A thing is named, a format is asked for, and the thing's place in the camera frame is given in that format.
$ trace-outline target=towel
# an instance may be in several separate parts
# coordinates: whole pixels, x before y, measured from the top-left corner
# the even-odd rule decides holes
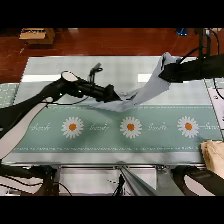
[[[202,142],[201,149],[207,169],[224,179],[224,142]]]

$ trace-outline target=gray cloth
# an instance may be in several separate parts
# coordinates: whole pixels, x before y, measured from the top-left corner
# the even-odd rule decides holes
[[[116,92],[117,95],[122,99],[122,101],[104,103],[96,102],[95,99],[89,98],[88,100],[84,101],[83,104],[98,109],[105,109],[116,112],[123,112],[129,110],[132,107],[139,105],[145,101],[148,101],[158,96],[159,94],[169,90],[170,83],[162,80],[158,76],[163,71],[164,65],[175,63],[176,60],[177,58],[172,57],[170,53],[164,53],[159,59],[159,62],[155,70],[153,71],[151,78],[142,88],[130,92]]]

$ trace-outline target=blue object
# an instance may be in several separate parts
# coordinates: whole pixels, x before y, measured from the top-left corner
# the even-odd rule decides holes
[[[187,36],[188,29],[187,28],[176,28],[176,34],[179,36]]]

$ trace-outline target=tabletop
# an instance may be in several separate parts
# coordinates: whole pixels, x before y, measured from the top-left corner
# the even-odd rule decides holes
[[[99,62],[103,71],[96,74],[97,85],[112,84],[115,91],[122,93],[138,90],[150,80],[159,59],[160,56],[31,57],[14,104],[59,79],[62,71],[87,79],[91,68]],[[68,95],[58,101],[74,102],[77,99]],[[3,161],[202,163],[200,142],[222,140],[204,80],[171,84],[168,91],[124,112],[93,109],[90,102],[91,99],[75,106],[50,106],[41,111],[24,139]]]

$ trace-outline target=white daisy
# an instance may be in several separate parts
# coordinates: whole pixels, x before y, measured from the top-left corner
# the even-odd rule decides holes
[[[138,119],[135,119],[134,117],[126,117],[121,122],[121,129],[120,131],[123,132],[123,135],[126,136],[126,138],[135,138],[136,136],[139,136],[141,134],[142,125]]]
[[[70,137],[71,139],[82,133],[84,125],[82,120],[78,117],[69,117],[65,122],[63,122],[62,127],[62,131],[64,132],[63,135],[66,135],[66,138]]]
[[[177,127],[179,131],[182,131],[182,135],[185,135],[185,137],[194,138],[199,133],[199,127],[194,118],[182,117],[179,119]]]

